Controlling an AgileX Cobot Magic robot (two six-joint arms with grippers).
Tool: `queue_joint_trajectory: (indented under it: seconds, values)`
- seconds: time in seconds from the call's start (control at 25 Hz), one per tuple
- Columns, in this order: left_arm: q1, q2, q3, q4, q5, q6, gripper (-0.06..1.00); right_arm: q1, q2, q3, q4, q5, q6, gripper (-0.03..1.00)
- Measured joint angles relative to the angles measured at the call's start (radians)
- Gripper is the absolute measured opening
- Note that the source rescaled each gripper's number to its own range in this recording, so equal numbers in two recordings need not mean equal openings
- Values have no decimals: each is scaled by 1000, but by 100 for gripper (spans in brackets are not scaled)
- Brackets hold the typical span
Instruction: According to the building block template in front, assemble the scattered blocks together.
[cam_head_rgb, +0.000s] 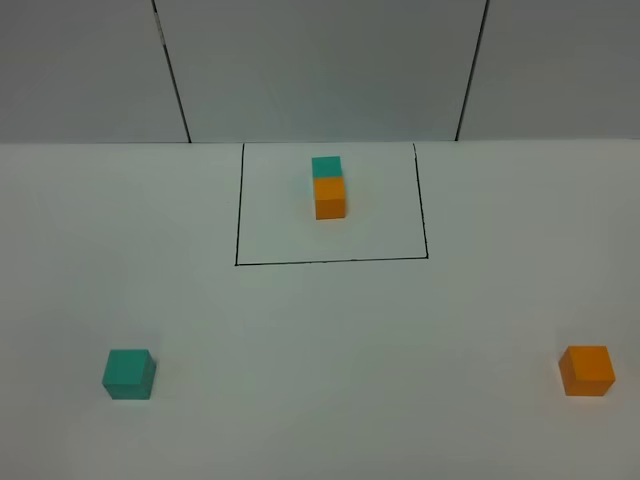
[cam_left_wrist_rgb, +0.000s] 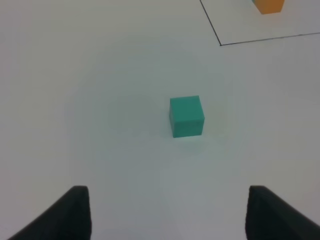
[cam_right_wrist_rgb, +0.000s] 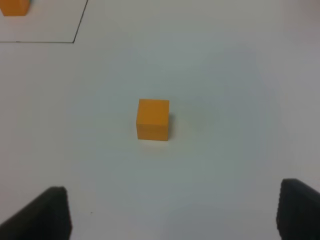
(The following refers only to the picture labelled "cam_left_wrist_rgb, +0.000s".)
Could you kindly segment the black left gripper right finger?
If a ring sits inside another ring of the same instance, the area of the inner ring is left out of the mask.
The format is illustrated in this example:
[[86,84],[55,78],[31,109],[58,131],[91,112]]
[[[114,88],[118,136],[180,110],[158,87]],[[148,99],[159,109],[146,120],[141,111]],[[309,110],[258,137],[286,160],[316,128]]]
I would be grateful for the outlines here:
[[248,240],[318,240],[320,226],[265,186],[249,187],[245,216]]

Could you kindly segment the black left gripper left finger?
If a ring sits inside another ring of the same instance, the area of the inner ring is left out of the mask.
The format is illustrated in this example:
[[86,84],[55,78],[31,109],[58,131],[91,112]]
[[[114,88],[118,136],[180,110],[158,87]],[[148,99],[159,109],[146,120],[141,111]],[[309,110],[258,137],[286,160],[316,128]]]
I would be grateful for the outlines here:
[[10,237],[11,240],[89,240],[91,207],[89,189],[71,187],[52,206]]

